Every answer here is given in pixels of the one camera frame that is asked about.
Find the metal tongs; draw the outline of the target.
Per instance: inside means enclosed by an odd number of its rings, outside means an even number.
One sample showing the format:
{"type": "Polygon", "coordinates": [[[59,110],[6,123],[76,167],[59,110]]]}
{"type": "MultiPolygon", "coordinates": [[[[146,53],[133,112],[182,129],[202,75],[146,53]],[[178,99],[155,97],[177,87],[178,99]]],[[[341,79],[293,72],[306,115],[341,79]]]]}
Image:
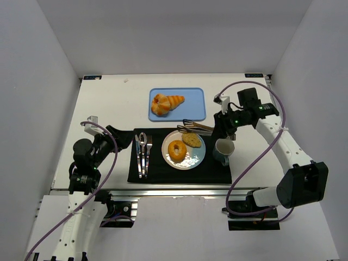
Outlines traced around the metal tongs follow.
{"type": "Polygon", "coordinates": [[[198,135],[211,136],[214,128],[202,125],[192,120],[183,119],[182,124],[177,125],[177,130],[180,133],[194,133],[198,135]]]}

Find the orange bagel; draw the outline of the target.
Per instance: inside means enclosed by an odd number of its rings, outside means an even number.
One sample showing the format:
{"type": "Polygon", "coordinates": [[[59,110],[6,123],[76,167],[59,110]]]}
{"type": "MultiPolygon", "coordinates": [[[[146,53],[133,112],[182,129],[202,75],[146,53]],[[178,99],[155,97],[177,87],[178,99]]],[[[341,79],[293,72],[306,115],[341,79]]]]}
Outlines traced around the orange bagel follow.
{"type": "Polygon", "coordinates": [[[168,145],[170,158],[175,162],[182,162],[187,154],[187,147],[181,140],[174,140],[168,145]]]}

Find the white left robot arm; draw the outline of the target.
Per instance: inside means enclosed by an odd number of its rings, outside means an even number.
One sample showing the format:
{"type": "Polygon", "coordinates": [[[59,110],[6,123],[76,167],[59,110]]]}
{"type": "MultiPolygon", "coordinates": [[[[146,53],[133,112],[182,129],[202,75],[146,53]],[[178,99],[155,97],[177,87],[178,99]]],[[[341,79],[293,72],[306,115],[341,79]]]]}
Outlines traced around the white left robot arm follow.
{"type": "Polygon", "coordinates": [[[27,253],[26,260],[59,227],[62,227],[62,232],[51,260],[88,260],[100,224],[112,209],[111,195],[102,190],[106,181],[101,180],[98,167],[109,154],[118,155],[126,149],[135,132],[121,131],[110,125],[102,127],[90,121],[81,124],[91,128],[94,140],[79,139],[73,145],[66,216],[38,240],[27,253]]]}

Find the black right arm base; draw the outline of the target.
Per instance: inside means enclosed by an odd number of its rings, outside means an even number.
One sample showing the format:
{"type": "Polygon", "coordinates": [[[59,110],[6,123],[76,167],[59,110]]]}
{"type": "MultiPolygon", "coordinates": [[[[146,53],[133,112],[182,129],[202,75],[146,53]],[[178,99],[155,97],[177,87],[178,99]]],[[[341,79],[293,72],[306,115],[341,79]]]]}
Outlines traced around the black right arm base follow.
{"type": "Polygon", "coordinates": [[[258,207],[252,197],[252,191],[248,192],[244,200],[229,200],[228,206],[233,214],[226,207],[222,212],[227,214],[228,229],[230,231],[278,231],[278,212],[274,208],[265,211],[267,207],[258,207]]]}

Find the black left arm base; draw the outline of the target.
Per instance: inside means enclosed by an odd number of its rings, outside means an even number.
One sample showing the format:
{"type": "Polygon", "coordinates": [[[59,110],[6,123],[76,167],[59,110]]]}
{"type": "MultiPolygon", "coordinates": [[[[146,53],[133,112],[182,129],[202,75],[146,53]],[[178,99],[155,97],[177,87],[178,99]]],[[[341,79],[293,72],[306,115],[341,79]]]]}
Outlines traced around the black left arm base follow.
{"type": "Polygon", "coordinates": [[[131,228],[136,217],[136,201],[112,191],[100,190],[91,200],[91,216],[97,214],[100,227],[131,228]]]}

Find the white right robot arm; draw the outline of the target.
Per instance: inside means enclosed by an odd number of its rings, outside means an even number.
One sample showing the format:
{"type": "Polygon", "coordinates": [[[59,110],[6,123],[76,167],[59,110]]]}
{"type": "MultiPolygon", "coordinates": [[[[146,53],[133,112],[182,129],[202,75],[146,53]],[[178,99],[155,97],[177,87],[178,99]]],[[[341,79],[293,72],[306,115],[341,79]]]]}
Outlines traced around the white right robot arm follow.
{"type": "Polygon", "coordinates": [[[284,176],[275,187],[250,191],[240,212],[232,210],[231,200],[226,200],[225,211],[234,216],[256,216],[277,206],[287,209],[319,202],[323,199],[328,177],[324,162],[315,162],[297,144],[285,127],[285,111],[278,111],[271,103],[262,103],[255,88],[237,93],[241,108],[233,110],[228,97],[217,94],[214,102],[221,111],[214,114],[212,138],[232,138],[239,127],[252,126],[268,143],[268,148],[254,160],[254,167],[269,151],[279,161],[284,176]]]}

